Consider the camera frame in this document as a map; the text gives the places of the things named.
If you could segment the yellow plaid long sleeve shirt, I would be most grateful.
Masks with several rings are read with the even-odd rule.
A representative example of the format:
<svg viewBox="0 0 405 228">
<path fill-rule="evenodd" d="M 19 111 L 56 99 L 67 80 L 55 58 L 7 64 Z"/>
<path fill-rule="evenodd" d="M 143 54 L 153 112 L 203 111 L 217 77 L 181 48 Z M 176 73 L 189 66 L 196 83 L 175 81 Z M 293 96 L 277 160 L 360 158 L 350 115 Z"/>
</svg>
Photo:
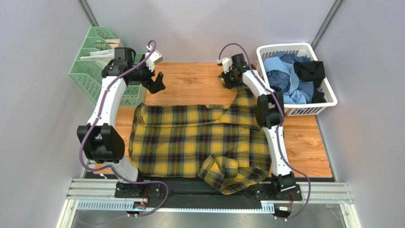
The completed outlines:
<svg viewBox="0 0 405 228">
<path fill-rule="evenodd" d="M 138 106 L 129 160 L 143 175 L 201 178 L 224 195 L 265 180 L 270 150 L 255 119 L 256 97 L 236 87 L 229 105 Z"/>
</svg>

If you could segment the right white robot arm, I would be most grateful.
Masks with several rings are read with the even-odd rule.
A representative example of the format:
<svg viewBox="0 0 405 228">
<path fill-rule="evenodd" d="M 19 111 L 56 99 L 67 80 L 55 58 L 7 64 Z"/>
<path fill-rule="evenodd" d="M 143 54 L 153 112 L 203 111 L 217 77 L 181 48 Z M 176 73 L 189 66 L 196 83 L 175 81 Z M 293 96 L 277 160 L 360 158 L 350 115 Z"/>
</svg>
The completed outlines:
<svg viewBox="0 0 405 228">
<path fill-rule="evenodd" d="M 243 54 L 218 59 L 217 64 L 223 67 L 221 78 L 226 88 L 244 84 L 257 98 L 255 118 L 266 135 L 270 149 L 272 193 L 280 195 L 293 190 L 296 187 L 296 180 L 288 162 L 284 143 L 282 125 L 285 117 L 282 93 L 267 85 L 253 65 L 245 61 Z"/>
</svg>

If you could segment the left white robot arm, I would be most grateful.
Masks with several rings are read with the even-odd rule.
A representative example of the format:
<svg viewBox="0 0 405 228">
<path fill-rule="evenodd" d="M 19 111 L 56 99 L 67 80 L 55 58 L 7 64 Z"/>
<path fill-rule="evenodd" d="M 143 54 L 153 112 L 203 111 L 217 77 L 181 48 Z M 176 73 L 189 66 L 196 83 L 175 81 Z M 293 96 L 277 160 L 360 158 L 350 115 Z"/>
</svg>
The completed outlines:
<svg viewBox="0 0 405 228">
<path fill-rule="evenodd" d="M 140 185 L 142 181 L 139 169 L 125 157 L 125 143 L 115 127 L 121 98 L 132 82 L 139 82 L 152 94 L 165 89 L 163 73 L 155 74 L 155 65 L 162 61 L 162 54 L 148 46 L 138 64 L 134 63 L 135 55 L 131 48 L 115 48 L 113 59 L 101 72 L 102 87 L 96 107 L 88 122 L 77 128 L 81 165 L 88 171 L 96 171 L 84 159 L 102 164 L 101 169 L 110 168 L 124 186 Z"/>
</svg>

